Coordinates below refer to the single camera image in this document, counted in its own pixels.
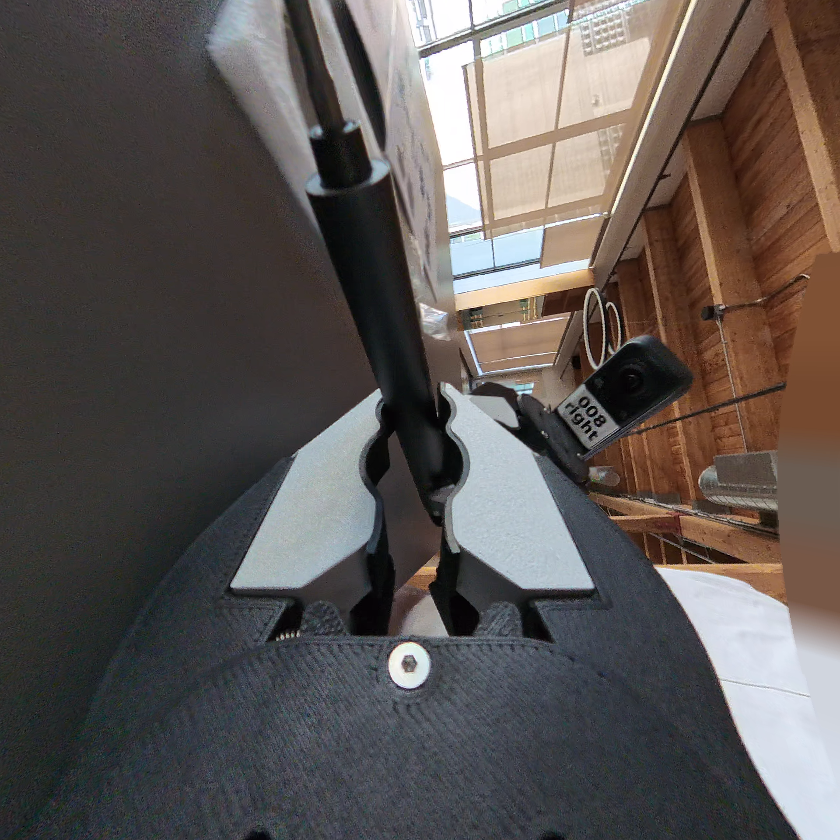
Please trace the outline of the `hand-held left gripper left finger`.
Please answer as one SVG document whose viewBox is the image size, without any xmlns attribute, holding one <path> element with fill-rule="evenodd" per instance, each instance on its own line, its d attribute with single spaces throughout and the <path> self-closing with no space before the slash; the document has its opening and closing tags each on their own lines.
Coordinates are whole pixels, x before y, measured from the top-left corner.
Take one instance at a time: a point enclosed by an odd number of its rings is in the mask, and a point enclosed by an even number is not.
<svg viewBox="0 0 840 840">
<path fill-rule="evenodd" d="M 299 449 L 232 591 L 330 602 L 353 634 L 386 634 L 395 570 L 377 486 L 391 433 L 375 391 Z"/>
</svg>

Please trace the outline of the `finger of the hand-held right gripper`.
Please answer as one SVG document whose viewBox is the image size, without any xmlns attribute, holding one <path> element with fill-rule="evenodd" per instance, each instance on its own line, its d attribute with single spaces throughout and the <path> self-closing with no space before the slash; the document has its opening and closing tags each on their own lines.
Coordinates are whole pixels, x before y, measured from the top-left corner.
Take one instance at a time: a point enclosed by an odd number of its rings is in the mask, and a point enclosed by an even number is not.
<svg viewBox="0 0 840 840">
<path fill-rule="evenodd" d="M 522 412 L 515 390 L 496 382 L 483 382 L 471 393 L 471 402 L 512 434 L 522 434 Z"/>
</svg>

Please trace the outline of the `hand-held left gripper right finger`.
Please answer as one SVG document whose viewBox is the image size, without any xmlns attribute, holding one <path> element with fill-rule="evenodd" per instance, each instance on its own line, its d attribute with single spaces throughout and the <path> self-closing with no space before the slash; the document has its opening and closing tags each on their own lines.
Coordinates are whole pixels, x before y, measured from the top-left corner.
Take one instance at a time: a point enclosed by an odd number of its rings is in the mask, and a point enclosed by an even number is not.
<svg viewBox="0 0 840 840">
<path fill-rule="evenodd" d="M 597 588 L 550 482 L 567 476 L 471 395 L 439 386 L 448 441 L 460 456 L 445 503 L 439 564 L 429 591 L 446 631 L 471 636 L 498 603 L 515 607 L 538 636 L 537 603 L 597 608 Z"/>
</svg>

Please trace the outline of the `black screwdriver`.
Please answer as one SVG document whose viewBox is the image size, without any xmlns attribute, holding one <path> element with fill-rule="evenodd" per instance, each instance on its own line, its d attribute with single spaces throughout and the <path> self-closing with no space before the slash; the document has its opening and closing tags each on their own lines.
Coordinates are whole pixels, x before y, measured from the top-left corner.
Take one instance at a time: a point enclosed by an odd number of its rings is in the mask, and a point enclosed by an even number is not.
<svg viewBox="0 0 840 840">
<path fill-rule="evenodd" d="M 309 139 L 318 173 L 312 209 L 350 306 L 423 506 L 437 524 L 454 481 L 413 296 L 392 171 L 372 159 L 361 126 L 346 119 L 309 2 L 287 2 L 317 115 Z"/>
</svg>

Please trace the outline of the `wooden railing beam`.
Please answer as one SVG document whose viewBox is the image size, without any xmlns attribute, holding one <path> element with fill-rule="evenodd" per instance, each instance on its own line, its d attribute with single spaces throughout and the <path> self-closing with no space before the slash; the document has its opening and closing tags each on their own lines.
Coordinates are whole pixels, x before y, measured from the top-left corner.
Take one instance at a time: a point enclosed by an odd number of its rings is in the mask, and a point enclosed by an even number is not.
<svg viewBox="0 0 840 840">
<path fill-rule="evenodd" d="M 594 503 L 625 516 L 655 517 L 666 520 L 674 533 L 710 549 L 750 564 L 780 564 L 778 536 L 750 530 L 745 523 L 721 521 L 681 507 L 663 507 L 639 500 L 591 493 Z"/>
</svg>

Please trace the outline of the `printed instruction sheet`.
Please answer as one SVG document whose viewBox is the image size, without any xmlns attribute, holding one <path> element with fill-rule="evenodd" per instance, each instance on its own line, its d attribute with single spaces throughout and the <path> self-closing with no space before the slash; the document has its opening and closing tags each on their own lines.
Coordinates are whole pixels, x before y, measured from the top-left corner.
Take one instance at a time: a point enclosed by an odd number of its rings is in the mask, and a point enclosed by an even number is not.
<svg viewBox="0 0 840 840">
<path fill-rule="evenodd" d="M 392 168 L 413 294 L 426 336 L 455 336 L 443 165 L 404 2 L 311 2 L 343 113 Z M 313 217 L 303 189 L 316 122 L 286 2 L 228 1 L 207 41 L 215 67 Z"/>
</svg>

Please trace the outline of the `person's white shirt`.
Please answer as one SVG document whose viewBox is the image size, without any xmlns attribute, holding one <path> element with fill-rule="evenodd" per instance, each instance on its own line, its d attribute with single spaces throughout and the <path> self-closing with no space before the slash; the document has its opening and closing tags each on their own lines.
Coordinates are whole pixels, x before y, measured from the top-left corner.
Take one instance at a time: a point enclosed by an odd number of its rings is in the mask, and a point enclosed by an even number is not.
<svg viewBox="0 0 840 840">
<path fill-rule="evenodd" d="M 659 569 L 703 643 L 749 756 L 800 838 L 838 839 L 838 788 L 786 605 L 749 584 Z"/>
</svg>

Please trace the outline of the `beige window blind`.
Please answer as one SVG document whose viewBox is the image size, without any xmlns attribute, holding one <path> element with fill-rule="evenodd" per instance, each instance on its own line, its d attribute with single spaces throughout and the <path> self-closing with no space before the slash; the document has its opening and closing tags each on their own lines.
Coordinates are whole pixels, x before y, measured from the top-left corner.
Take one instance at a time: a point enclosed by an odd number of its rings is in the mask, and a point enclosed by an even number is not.
<svg viewBox="0 0 840 840">
<path fill-rule="evenodd" d="M 489 236 L 610 210 L 687 2 L 572 2 L 464 70 Z"/>
</svg>

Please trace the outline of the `silver rectangular duct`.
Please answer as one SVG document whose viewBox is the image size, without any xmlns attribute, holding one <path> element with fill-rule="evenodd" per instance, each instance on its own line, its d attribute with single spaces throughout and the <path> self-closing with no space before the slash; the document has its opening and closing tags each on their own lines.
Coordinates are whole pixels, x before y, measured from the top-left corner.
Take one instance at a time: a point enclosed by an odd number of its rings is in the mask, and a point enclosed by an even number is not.
<svg viewBox="0 0 840 840">
<path fill-rule="evenodd" d="M 778 452 L 715 455 L 698 479 L 703 496 L 724 507 L 778 511 Z"/>
</svg>

